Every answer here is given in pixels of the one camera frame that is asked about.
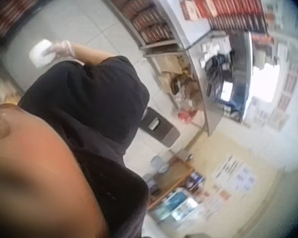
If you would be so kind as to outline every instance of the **person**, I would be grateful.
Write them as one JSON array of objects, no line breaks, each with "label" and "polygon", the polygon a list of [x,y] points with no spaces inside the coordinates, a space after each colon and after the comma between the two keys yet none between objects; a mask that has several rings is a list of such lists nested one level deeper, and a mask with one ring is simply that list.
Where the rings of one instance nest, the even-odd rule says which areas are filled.
[{"label": "person", "polygon": [[85,65],[59,62],[0,105],[0,237],[141,237],[148,187],[123,156],[149,92],[126,57],[68,41],[51,52]]}]

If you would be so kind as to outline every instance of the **black shirt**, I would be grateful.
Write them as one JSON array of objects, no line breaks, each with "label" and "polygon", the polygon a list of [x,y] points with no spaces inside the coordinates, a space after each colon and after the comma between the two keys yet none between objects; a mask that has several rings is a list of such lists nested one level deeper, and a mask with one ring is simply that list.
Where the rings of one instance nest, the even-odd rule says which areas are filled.
[{"label": "black shirt", "polygon": [[19,102],[52,126],[70,147],[111,237],[141,237],[148,188],[125,167],[123,155],[148,101],[149,92],[135,69],[127,58],[118,56],[99,65],[58,63]]}]

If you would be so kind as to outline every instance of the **white tile floor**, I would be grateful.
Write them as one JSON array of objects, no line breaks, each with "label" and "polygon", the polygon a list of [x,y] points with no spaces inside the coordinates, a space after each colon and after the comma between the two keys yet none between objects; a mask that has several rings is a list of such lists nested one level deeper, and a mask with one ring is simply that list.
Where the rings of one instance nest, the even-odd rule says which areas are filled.
[{"label": "white tile floor", "polygon": [[[42,39],[69,40],[126,56],[150,92],[149,106],[156,109],[181,132],[171,149],[178,151],[194,137],[198,128],[185,125],[172,115],[173,105],[154,80],[150,64],[137,44],[102,0],[54,0],[40,10],[14,37],[1,59],[19,85],[26,90],[47,68],[36,69],[30,49]],[[198,123],[204,124],[201,115]],[[139,130],[125,156],[126,166],[140,175],[151,171],[150,160],[168,148]]]}]

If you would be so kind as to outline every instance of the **plastic glove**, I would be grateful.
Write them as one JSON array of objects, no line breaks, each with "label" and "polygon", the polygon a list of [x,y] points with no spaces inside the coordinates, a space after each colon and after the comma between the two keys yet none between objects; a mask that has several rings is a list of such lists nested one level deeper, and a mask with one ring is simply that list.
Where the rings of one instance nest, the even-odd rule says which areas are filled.
[{"label": "plastic glove", "polygon": [[53,43],[45,52],[44,55],[56,53],[57,57],[75,58],[74,48],[69,41],[60,41]]}]

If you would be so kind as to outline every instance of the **skin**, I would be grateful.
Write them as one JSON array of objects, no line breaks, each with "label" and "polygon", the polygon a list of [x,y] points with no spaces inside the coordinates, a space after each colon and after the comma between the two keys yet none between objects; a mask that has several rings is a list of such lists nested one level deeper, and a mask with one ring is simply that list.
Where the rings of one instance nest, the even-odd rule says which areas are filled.
[{"label": "skin", "polygon": [[[75,57],[99,64],[113,55],[72,45]],[[62,48],[53,48],[65,56]],[[0,105],[0,222],[23,237],[107,238],[101,209],[75,157],[42,119]]]}]

